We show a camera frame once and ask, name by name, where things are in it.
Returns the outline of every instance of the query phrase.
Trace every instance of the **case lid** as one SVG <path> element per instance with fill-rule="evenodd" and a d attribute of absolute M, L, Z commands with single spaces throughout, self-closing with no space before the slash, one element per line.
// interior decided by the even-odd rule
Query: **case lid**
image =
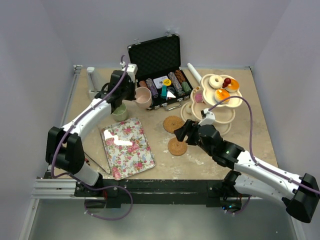
<path fill-rule="evenodd" d="M 180 37 L 164 36 L 128 46 L 130 61 L 138 66 L 135 77 L 140 80 L 150 75 L 181 66 Z"/>

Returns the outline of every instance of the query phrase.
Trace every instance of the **black metal base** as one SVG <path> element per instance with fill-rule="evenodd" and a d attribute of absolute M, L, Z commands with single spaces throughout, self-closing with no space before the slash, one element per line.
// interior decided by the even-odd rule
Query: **black metal base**
<path fill-rule="evenodd" d="M 233 188 L 237 172 L 230 171 L 224 180 L 158 180 L 158 179 L 103 179 L 103 186 L 121 186 L 132 195 L 134 204 L 159 205 L 206 205 L 221 207 L 223 198 L 236 198 L 239 193 Z M 91 191 L 77 184 L 75 197 L 103 197 L 103 191 Z M 107 208 L 120 208 L 129 204 L 130 198 L 119 188 L 109 188 Z"/>

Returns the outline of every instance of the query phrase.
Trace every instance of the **poker chip case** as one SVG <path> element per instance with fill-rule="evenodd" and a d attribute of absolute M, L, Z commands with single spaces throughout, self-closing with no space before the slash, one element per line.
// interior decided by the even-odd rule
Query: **poker chip case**
<path fill-rule="evenodd" d="M 193 89 L 185 73 L 181 69 L 180 36 L 178 34 L 167 35 L 132 44 L 129 45 L 127 49 L 130 62 L 132 64 L 136 64 L 138 67 L 138 71 L 135 75 L 137 87 L 140 87 L 141 81 L 168 76 L 170 72 L 180 70 L 189 87 Z M 157 98 L 152 96 L 152 105 L 148 110 L 165 107 L 165 109 L 169 111 L 181 107 L 182 101 L 190 98 L 190 93 L 178 95 L 176 91 L 174 93 L 176 98 L 164 99 L 159 97 L 161 95 L 161 91 L 161 88 L 157 89 Z M 180 104 L 178 106 L 169 107 L 170 104 L 176 102 L 180 102 Z"/>

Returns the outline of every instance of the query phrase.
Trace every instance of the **case handle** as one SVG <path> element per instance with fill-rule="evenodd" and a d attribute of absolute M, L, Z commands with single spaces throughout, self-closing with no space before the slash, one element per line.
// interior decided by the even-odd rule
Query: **case handle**
<path fill-rule="evenodd" d="M 170 108 L 167 108 L 167 106 L 168 106 L 167 103 L 163 104 L 162 106 L 164 106 L 164 110 L 166 110 L 166 111 L 171 111 L 173 109 L 181 108 L 183 99 L 179 98 L 177 101 L 179 102 L 179 105 L 177 105 L 177 106 L 172 106 Z"/>

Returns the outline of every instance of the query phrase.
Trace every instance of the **green cup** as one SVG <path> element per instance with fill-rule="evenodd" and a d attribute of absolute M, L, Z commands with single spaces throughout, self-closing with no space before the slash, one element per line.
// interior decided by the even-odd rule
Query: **green cup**
<path fill-rule="evenodd" d="M 114 112 L 111 114 L 113 119 L 117 122 L 124 121 L 128 118 L 127 106 L 122 103 Z"/>

